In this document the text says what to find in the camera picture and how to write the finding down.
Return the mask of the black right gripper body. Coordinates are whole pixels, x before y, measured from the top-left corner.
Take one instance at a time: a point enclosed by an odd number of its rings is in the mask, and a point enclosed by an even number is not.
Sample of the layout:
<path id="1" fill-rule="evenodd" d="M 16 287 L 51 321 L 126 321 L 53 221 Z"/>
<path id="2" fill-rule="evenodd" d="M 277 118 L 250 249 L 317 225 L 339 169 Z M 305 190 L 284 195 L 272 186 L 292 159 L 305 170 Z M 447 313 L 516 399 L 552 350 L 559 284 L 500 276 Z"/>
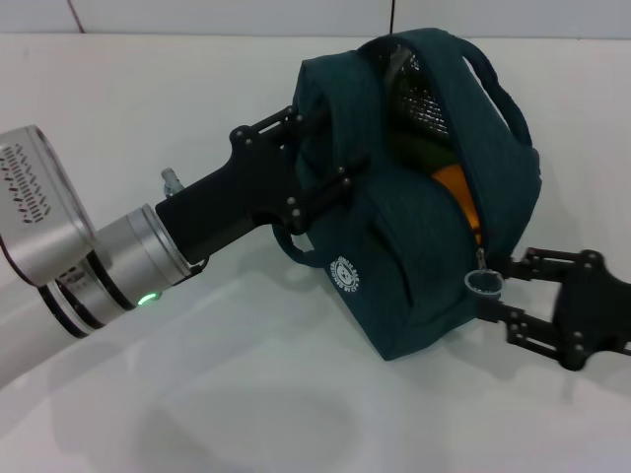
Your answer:
<path id="1" fill-rule="evenodd" d="M 600 352 L 628 356 L 630 285 L 608 273 L 569 273 L 552 324 L 559 336 L 558 362 L 566 370 L 583 369 Z"/>

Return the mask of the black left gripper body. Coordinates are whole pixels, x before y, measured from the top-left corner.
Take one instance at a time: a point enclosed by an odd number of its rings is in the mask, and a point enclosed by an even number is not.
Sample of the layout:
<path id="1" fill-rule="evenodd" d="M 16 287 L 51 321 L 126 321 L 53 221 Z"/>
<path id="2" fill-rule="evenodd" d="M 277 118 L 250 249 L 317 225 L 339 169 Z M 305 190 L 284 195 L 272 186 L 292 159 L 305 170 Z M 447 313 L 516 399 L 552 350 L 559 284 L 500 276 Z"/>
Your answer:
<path id="1" fill-rule="evenodd" d="M 199 262 L 253 229 L 291 219 L 287 200 L 302 194 L 292 159 L 295 137 L 275 127 L 231 134 L 232 154 L 219 169 L 162 201 L 156 213 L 188 262 Z"/>

